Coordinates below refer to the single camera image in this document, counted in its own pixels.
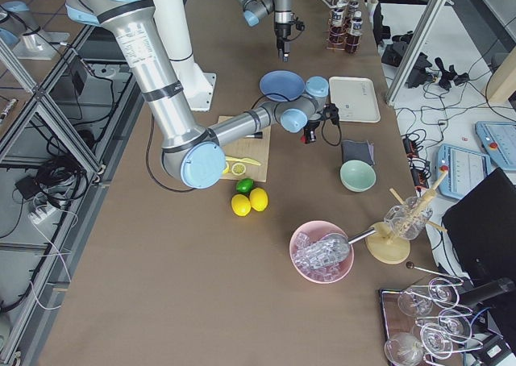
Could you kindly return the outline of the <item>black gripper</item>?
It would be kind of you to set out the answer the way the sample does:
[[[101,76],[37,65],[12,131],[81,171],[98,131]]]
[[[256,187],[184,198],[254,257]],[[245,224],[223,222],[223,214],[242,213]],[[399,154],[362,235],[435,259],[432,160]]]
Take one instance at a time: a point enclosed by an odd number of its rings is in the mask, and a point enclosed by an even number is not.
[[[292,26],[292,21],[288,21],[286,23],[274,23],[274,32],[279,58],[289,57],[289,36],[291,34]]]
[[[307,138],[315,138],[315,140],[317,140],[316,130],[319,127],[319,125],[320,125],[319,121],[314,121],[314,120],[308,121],[307,124],[303,127],[303,134],[301,137],[301,141],[303,143],[306,143]]]

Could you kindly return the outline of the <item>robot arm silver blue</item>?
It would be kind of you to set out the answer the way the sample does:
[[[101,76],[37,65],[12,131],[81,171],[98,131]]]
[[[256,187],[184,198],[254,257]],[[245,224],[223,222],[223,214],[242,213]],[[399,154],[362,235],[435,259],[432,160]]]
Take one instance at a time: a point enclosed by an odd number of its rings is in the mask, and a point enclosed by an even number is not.
[[[327,80],[311,77],[293,101],[265,102],[204,127],[189,103],[210,83],[193,59],[183,0],[66,0],[66,7],[72,20],[114,35],[164,136],[163,169],[192,189],[222,177],[224,145],[274,123],[299,132],[326,104]]]

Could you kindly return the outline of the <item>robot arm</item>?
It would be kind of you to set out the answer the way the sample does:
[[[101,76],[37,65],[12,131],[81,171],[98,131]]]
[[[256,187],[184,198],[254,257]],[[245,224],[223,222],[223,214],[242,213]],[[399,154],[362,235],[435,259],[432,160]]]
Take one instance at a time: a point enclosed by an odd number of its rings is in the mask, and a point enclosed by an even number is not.
[[[237,0],[242,6],[243,17],[249,27],[256,26],[266,16],[273,14],[278,56],[284,62],[289,59],[290,35],[295,25],[293,0]]]

